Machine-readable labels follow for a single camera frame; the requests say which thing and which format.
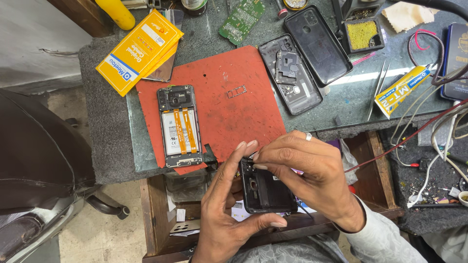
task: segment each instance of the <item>green circuit board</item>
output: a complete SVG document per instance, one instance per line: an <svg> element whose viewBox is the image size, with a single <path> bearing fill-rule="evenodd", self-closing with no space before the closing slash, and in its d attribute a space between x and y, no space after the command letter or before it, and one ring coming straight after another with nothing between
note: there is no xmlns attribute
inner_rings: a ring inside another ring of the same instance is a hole
<svg viewBox="0 0 468 263"><path fill-rule="evenodd" d="M264 11L265 6L260 0L241 0L219 28L219 33L233 44L240 45Z"/></svg>

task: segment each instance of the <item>soldering sponge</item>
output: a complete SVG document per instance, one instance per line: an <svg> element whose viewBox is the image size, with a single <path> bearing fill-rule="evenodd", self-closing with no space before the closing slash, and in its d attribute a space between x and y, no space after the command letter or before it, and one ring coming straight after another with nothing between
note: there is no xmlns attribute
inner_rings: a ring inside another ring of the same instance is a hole
<svg viewBox="0 0 468 263"><path fill-rule="evenodd" d="M356 49L369 47L371 37L377 34L377 26L374 21L347 25L351 47Z"/></svg>

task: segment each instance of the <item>glue tube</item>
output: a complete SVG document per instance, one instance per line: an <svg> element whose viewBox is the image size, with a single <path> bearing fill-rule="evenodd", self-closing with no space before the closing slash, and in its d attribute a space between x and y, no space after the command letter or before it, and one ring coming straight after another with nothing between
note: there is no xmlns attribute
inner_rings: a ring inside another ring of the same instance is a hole
<svg viewBox="0 0 468 263"><path fill-rule="evenodd" d="M121 0L96 0L114 22L123 30L130 30L135 26L135 17L128 11Z"/></svg>
<svg viewBox="0 0 468 263"><path fill-rule="evenodd" d="M416 66L395 84L377 94L375 103L383 114L390 119L390 114L411 94L419 84L426 80L431 72L424 66Z"/></svg>

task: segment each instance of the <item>wooden drawer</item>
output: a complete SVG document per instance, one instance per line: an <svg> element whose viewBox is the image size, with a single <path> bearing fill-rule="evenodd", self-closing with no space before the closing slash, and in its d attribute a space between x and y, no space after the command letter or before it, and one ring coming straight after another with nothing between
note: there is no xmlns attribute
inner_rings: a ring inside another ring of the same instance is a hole
<svg viewBox="0 0 468 263"><path fill-rule="evenodd" d="M363 132L351 139L345 139L358 163L362 163L383 153L378 134ZM361 167L354 183L356 195L375 212L394 219L403 215L403 209L395 205L390 180L390 170L385 157ZM144 263L178 262L188 260L190 250L198 240L198 234L188 237L169 236L176 223L174 217L168 222L168 202L163 175L140 180L143 219L146 231L147 254ZM200 217L200 202L178 203L177 208L186 209L186 216ZM286 217L287 227L270 227L252 236L242 248L252 248L272 242L285 241L303 236L335 230L333 224L319 213L308 215L294 213Z"/></svg>

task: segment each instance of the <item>bottle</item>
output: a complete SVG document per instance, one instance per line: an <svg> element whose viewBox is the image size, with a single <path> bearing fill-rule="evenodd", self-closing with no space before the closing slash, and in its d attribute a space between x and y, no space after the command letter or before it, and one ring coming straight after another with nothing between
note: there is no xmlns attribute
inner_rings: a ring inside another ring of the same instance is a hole
<svg viewBox="0 0 468 263"><path fill-rule="evenodd" d="M123 30L130 30L135 26L135 17L128 11L121 0L96 0L114 22Z"/></svg>
<svg viewBox="0 0 468 263"><path fill-rule="evenodd" d="M206 10L207 0L181 0L181 2L189 15L201 15Z"/></svg>

